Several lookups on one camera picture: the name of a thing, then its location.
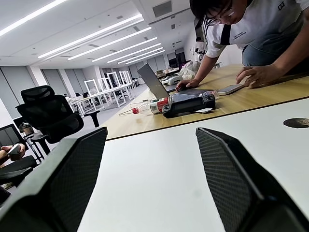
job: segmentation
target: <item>white table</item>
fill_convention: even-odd
[[[80,109],[80,111],[81,111],[81,114],[84,116],[85,112],[84,112],[84,110],[82,109],[83,107],[81,106],[81,103],[82,103],[82,102],[87,101],[87,100],[92,100],[95,111],[96,111],[96,110],[100,110],[100,109],[104,108],[103,103],[102,103],[102,101],[101,101],[101,99],[100,99],[101,96],[106,95],[106,94],[110,94],[110,93],[114,93],[114,92],[119,91],[119,90],[122,90],[123,88],[126,88],[126,87],[128,87],[128,86],[130,86],[130,84],[126,84],[126,85],[122,85],[122,86],[119,86],[119,87],[116,87],[116,88],[108,89],[108,90],[105,90],[105,91],[103,91],[103,92],[100,92],[100,93],[91,95],[91,96],[89,96],[89,97],[80,99],[80,100],[78,100],[78,101],[71,102],[71,103],[69,103],[69,105],[70,105],[71,109],[73,110],[72,105],[77,104],[78,107],[79,107],[79,109]],[[124,104],[126,103],[126,99],[125,99],[125,96],[124,96],[123,92],[122,92],[122,95],[123,95],[125,101],[124,101],[124,103],[119,104],[119,103],[118,103],[118,100],[117,100],[117,98],[116,98],[118,107],[120,107],[120,106],[122,106],[122,105],[124,105]],[[100,102],[101,105],[102,105],[101,108],[97,108],[97,107],[95,106],[95,100],[94,100],[95,98],[98,98],[98,99],[99,99],[99,102]]]
[[[195,130],[238,138],[309,218],[309,99],[107,141],[79,232],[224,232]]]

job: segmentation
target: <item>white ceiling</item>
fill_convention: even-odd
[[[52,2],[52,0],[6,1],[6,3],[0,8],[0,29],[7,27],[11,23],[50,2]],[[194,17],[191,11],[187,10],[177,14],[174,19],[168,17],[162,21],[153,23],[189,7],[189,0],[172,0],[172,13],[156,18],[152,7],[163,2],[165,2],[165,0],[68,0],[1,36],[0,65],[35,65],[45,69],[85,68],[91,65],[99,65],[102,68],[116,68],[122,67],[124,63],[120,65],[118,65],[117,62],[108,64],[107,61],[157,43],[162,43],[161,46],[163,46],[168,52],[176,50],[183,47]],[[75,56],[81,52],[94,48],[93,46],[89,46],[89,44],[100,46],[130,35],[136,32],[136,30],[131,26],[102,39],[90,41],[81,46],[74,46],[72,48],[78,48],[60,54],[60,56],[48,60],[37,58],[38,55],[49,52],[102,28],[135,16],[139,12],[142,13],[145,21],[137,23],[134,26],[142,30],[147,28],[148,24],[151,24],[151,30],[71,61],[68,61],[67,57]],[[171,29],[172,24],[176,25],[174,30]],[[110,50],[118,51],[128,46],[144,42],[144,37],[147,37],[148,39],[158,37],[158,39],[98,62],[92,62],[91,60],[112,53]],[[182,42],[176,43],[175,48],[173,48],[172,43],[177,41]]]

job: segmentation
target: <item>smartphone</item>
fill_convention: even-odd
[[[201,109],[201,110],[197,110],[197,111],[194,111],[194,113],[200,113],[200,114],[206,114],[208,113],[209,111],[211,111],[212,109]]]
[[[15,144],[11,150],[9,150],[8,155],[17,155],[20,154],[20,145],[19,144]]]
[[[231,93],[236,92],[237,90],[240,90],[241,88],[244,88],[244,84],[238,84],[238,85],[230,85],[226,88],[218,90],[219,95],[228,95]]]

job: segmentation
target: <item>table edge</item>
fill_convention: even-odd
[[[119,136],[119,137],[115,137],[115,138],[111,138],[111,139],[106,139],[106,141],[112,141],[112,140],[116,140],[116,139],[123,139],[123,138],[131,137],[131,136],[135,136],[135,135],[139,135],[139,134],[145,134],[145,133],[150,133],[150,132],[154,132],[154,131],[160,131],[160,130],[174,128],[174,127],[183,126],[183,125],[188,125],[188,124],[192,124],[192,123],[196,123],[196,122],[207,121],[207,120],[211,120],[211,119],[215,119],[215,118],[219,118],[219,117],[236,115],[236,114],[245,113],[245,112],[248,112],[248,111],[259,110],[259,109],[263,109],[263,108],[267,108],[267,107],[271,107],[271,106],[286,104],[286,103],[300,101],[300,100],[304,100],[304,99],[309,99],[309,96],[302,97],[302,98],[297,98],[297,99],[292,99],[292,100],[288,100],[288,101],[284,101],[284,102],[282,101],[282,102],[279,102],[279,103],[265,105],[265,106],[260,106],[260,107],[256,107],[256,108],[252,108],[252,109],[243,110],[243,111],[237,111],[237,112],[233,112],[233,113],[229,113],[229,114],[225,114],[225,115],[219,115],[219,116],[215,116],[215,117],[204,118],[204,119],[200,119],[200,120],[193,121],[193,122],[185,122],[185,123],[177,124],[177,125],[173,125],[173,126],[161,127],[161,128],[158,128],[158,129],[142,131],[142,132],[138,132],[138,133],[134,133],[134,134],[129,134],[129,135],[123,135],[123,136]]]

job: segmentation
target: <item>office room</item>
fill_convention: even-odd
[[[0,19],[1,230],[309,232],[309,0]]]

